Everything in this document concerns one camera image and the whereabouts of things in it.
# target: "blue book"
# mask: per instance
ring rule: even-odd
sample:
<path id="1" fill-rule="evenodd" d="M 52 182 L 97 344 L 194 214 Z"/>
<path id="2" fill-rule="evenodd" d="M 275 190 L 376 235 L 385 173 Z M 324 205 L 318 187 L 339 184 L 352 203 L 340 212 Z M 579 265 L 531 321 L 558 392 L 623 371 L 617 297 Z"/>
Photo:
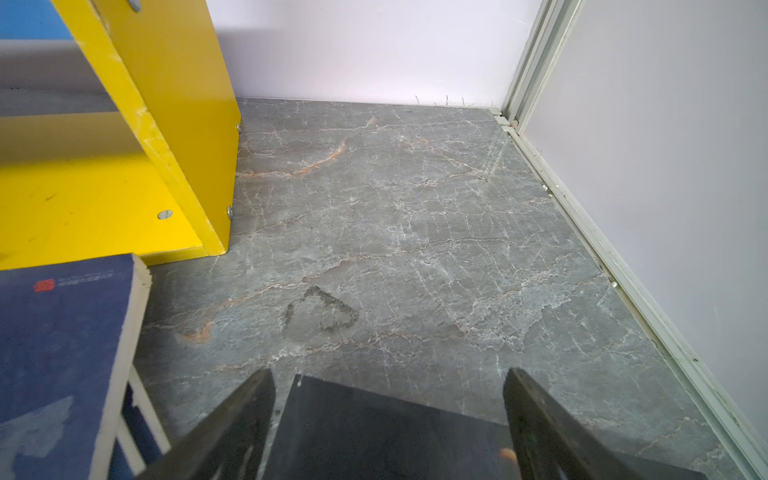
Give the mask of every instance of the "blue book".
<path id="1" fill-rule="evenodd" d="M 0 478 L 107 478 L 150 283 L 132 254 L 0 271 Z"/>

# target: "marble tile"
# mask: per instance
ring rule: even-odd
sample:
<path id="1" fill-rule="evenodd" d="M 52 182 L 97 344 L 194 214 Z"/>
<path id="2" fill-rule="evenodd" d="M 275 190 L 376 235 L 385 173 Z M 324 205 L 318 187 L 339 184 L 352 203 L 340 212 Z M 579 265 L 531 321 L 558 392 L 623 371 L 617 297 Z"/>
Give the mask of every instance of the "marble tile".
<path id="1" fill-rule="evenodd" d="M 74 101 L 26 108 L 109 109 Z M 302 372 L 502 423 L 521 366 L 610 448 L 742 478 L 487 111 L 240 109 L 229 253 L 151 269 L 135 363 L 172 439 L 264 366 L 278 410 Z"/>

